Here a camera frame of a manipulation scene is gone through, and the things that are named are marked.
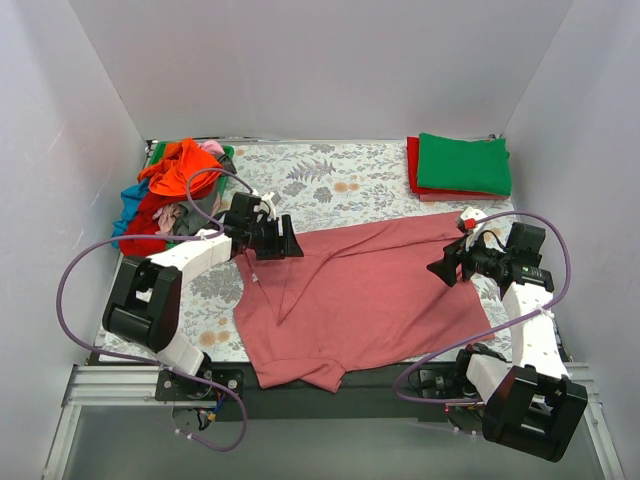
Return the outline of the dusty rose t-shirt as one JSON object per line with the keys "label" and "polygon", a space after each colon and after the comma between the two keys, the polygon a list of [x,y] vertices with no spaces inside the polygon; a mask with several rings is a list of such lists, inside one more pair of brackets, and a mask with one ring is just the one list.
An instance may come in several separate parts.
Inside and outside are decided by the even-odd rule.
{"label": "dusty rose t-shirt", "polygon": [[236,257],[234,320],[263,388],[302,380],[336,392],[342,377],[430,353],[489,329],[470,282],[446,286],[427,265],[457,240],[455,213],[298,235],[299,258]]}

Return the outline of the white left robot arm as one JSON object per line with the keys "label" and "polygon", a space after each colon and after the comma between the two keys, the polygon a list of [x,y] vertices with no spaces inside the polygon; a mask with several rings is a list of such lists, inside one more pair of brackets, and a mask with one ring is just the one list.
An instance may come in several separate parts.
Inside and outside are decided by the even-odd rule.
{"label": "white left robot arm", "polygon": [[251,250],[258,260],[302,257],[291,216],[277,216],[279,195],[237,192],[221,223],[147,257],[126,256],[102,318],[104,330],[181,372],[178,387],[193,400],[213,386],[205,354],[179,330],[181,293],[210,268]]}

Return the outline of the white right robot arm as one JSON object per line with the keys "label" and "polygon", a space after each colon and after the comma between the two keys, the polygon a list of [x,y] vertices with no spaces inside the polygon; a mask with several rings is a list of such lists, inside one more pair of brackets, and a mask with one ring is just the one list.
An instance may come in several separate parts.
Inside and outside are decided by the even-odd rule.
{"label": "white right robot arm", "polygon": [[512,359],[483,344],[460,350],[452,373],[454,389],[479,395],[482,435],[493,443],[550,462],[565,454],[588,403],[584,386],[571,380],[561,359],[549,307],[555,289],[541,268],[544,229],[513,223],[505,246],[486,245],[473,218],[459,218],[463,236],[428,265],[448,286],[474,274],[493,280],[511,321]]}

